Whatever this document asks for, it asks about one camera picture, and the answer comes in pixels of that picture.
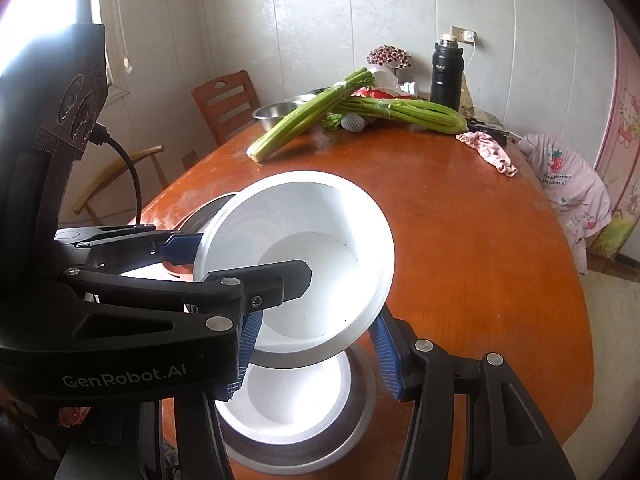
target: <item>pink towel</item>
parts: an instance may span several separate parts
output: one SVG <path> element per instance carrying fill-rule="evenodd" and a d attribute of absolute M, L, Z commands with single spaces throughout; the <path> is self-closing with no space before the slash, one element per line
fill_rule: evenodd
<path fill-rule="evenodd" d="M 506 176 L 514 176 L 518 173 L 516 167 L 511 163 L 509 155 L 489 134 L 468 132 L 456 135 L 456 139 L 478 150 L 480 156 L 489 164 L 493 164 L 498 169 L 498 172 L 504 173 Z"/>

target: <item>blue gripper pad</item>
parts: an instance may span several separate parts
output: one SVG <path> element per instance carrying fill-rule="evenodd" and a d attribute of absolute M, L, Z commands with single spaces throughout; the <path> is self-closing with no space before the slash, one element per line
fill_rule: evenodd
<path fill-rule="evenodd" d="M 400 400 L 404 396 L 400 354 L 394 345 L 382 314 L 379 314 L 369 327 L 369 335 L 376 351 L 386 389 L 394 395 L 396 400 Z"/>
<path fill-rule="evenodd" d="M 244 381 L 244 375 L 246 374 L 246 369 L 249 365 L 251 353 L 254 351 L 255 341 L 258 339 L 258 332 L 260 332 L 261 325 L 261 310 L 251 312 L 244 316 L 242 332 L 240 334 L 240 351 L 238 353 L 238 380 L 223 388 L 216 388 L 214 390 L 214 397 L 216 400 L 228 401 L 242 386 L 242 381 Z"/>

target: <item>celery stalk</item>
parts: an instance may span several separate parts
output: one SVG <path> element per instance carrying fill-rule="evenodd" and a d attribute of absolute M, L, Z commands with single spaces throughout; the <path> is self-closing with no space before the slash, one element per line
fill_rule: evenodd
<path fill-rule="evenodd" d="M 260 162 L 308 129 L 327 112 L 335 108 L 356 90 L 372 86 L 375 79 L 366 68 L 361 68 L 347 76 L 343 82 L 336 83 L 311 101 L 299 106 L 286 115 L 273 129 L 257 139 L 246 150 L 246 154 L 255 162 Z"/>
<path fill-rule="evenodd" d="M 428 101 L 351 97 L 340 102 L 332 111 L 404 121 L 446 134 L 466 131 L 466 121 L 459 113 Z"/>

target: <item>thermos lid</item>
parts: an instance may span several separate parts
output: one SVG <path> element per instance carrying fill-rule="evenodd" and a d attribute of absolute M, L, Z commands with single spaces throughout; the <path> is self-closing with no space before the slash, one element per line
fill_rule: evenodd
<path fill-rule="evenodd" d="M 447 33 L 441 35 L 440 44 L 443 46 L 458 47 L 458 42 L 456 41 L 456 38 L 451 34 L 447 34 Z"/>

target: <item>power cord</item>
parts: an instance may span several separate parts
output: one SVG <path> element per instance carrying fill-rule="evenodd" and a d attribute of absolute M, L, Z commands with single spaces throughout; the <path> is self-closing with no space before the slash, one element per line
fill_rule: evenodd
<path fill-rule="evenodd" d="M 471 41 L 474 44 L 474 49 L 473 49 L 473 52 L 471 53 L 471 59 L 469 59 L 469 63 L 465 68 L 465 74 L 466 74 L 466 71 L 469 70 L 469 67 L 471 66 L 471 62 L 474 60 L 474 56 L 476 55 L 476 35 L 475 34 L 471 35 Z"/>
<path fill-rule="evenodd" d="M 127 154 L 125 149 L 109 135 L 107 127 L 102 124 L 95 124 L 94 129 L 91 131 L 91 134 L 89 134 L 89 140 L 97 146 L 101 146 L 106 142 L 118 152 L 122 157 L 122 160 L 124 160 L 124 163 L 127 165 L 127 168 L 129 168 L 129 173 L 133 179 L 133 187 L 136 190 L 136 225 L 140 225 L 140 221 L 142 220 L 142 193 L 140 192 L 140 179 L 138 178 L 138 172 L 136 171 L 136 167 L 130 156 Z"/>

